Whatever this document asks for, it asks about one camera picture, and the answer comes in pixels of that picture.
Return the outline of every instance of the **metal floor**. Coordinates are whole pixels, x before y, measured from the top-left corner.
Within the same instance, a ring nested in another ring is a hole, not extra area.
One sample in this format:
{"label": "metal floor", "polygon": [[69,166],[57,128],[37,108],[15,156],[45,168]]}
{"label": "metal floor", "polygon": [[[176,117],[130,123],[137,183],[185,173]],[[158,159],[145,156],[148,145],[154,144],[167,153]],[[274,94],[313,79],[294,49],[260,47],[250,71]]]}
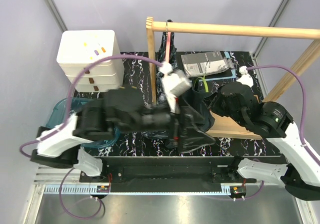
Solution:
{"label": "metal floor", "polygon": [[[257,186],[248,186],[248,194]],[[65,206],[73,214],[92,215],[98,203],[85,200],[74,206],[83,195],[64,195]],[[60,206],[57,194],[43,195],[36,220],[37,224],[51,223],[302,223],[295,199],[278,186],[265,186],[255,198],[246,201],[221,201],[205,196],[116,196],[103,199],[102,211],[92,220],[70,217]]]}

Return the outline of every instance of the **pink strap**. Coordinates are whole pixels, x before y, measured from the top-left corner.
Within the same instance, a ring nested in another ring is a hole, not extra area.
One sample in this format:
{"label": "pink strap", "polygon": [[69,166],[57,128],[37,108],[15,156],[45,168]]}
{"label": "pink strap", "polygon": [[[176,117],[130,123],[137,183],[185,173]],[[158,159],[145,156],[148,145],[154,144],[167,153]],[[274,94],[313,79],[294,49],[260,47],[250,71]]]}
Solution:
{"label": "pink strap", "polygon": [[166,48],[165,48],[165,61],[169,63],[170,58],[170,41],[171,41],[171,32],[168,32],[168,35],[166,37]]}

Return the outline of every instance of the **white plastic container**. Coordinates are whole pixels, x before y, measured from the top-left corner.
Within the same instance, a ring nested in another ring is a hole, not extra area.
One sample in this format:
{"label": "white plastic container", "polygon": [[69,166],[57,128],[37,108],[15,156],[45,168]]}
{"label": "white plastic container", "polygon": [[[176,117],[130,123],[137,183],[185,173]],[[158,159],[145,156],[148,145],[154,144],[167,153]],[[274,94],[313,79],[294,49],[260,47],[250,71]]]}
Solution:
{"label": "white plastic container", "polygon": [[[78,73],[92,62],[119,54],[113,30],[65,31],[56,59],[72,82]],[[87,72],[75,88],[78,92],[116,89],[123,83],[124,70],[122,60],[102,62]]]}

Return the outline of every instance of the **wooden bar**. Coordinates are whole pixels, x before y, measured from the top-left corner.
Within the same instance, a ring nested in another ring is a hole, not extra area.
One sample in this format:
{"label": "wooden bar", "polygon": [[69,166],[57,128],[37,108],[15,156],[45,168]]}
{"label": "wooden bar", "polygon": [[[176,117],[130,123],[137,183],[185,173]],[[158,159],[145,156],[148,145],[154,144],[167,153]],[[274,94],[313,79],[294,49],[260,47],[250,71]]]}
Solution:
{"label": "wooden bar", "polygon": [[[320,40],[314,40],[291,69],[301,75],[318,57],[320,57]],[[263,101],[276,101],[295,81],[296,78],[286,72]]]}
{"label": "wooden bar", "polygon": [[226,137],[237,139],[255,139],[261,140],[261,136],[247,131],[244,127],[239,126],[229,117],[221,117],[211,113],[215,118],[215,123],[206,133],[212,137]]}
{"label": "wooden bar", "polygon": [[[211,35],[236,35],[253,37],[274,37],[274,38],[293,38],[293,39],[320,39],[320,30],[313,29],[292,29],[258,26],[237,26],[237,25],[208,25],[190,23],[171,23],[168,24],[168,32],[173,33],[192,33],[192,34],[211,34]],[[153,21],[152,30],[157,32],[166,31],[165,22]]]}
{"label": "wooden bar", "polygon": [[[150,59],[155,60],[156,58],[156,48],[155,48],[155,35],[153,31],[153,17],[147,17],[146,22],[146,37],[148,42],[148,57]],[[157,102],[157,88],[156,88],[156,66],[152,63],[149,63],[149,70],[150,70],[150,81],[151,81],[151,91],[152,91],[152,102]]]}

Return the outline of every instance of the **gray book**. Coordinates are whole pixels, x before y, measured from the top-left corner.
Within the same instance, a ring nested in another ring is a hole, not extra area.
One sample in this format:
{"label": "gray book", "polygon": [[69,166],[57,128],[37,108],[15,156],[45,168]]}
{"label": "gray book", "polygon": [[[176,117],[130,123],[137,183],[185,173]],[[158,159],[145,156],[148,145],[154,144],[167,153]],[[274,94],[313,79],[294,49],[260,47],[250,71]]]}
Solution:
{"label": "gray book", "polygon": [[232,68],[220,51],[181,55],[181,60],[187,77],[218,74]]}

